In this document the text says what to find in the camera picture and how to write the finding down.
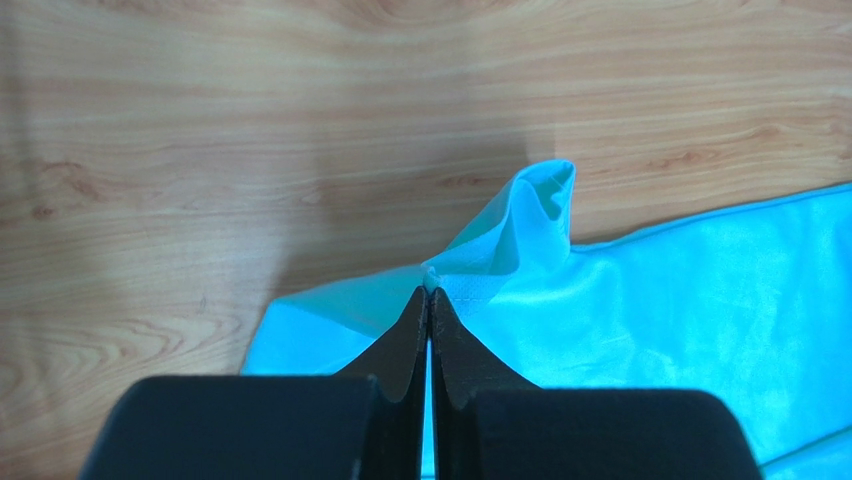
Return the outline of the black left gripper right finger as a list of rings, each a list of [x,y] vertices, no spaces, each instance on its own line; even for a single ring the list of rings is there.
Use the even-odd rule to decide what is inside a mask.
[[[429,311],[439,479],[757,479],[744,433],[699,390],[542,388],[461,322]]]

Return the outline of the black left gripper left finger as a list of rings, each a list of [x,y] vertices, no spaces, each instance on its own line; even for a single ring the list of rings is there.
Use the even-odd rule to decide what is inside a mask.
[[[331,375],[153,376],[107,417],[84,479],[416,479],[428,295]]]

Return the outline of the teal green t shirt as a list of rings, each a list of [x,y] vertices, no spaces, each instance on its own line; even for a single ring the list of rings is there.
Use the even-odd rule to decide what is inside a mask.
[[[519,171],[439,254],[270,303],[247,375],[342,369],[442,289],[462,324],[541,387],[707,391],[768,479],[851,475],[851,188],[843,184],[569,239],[575,167]]]

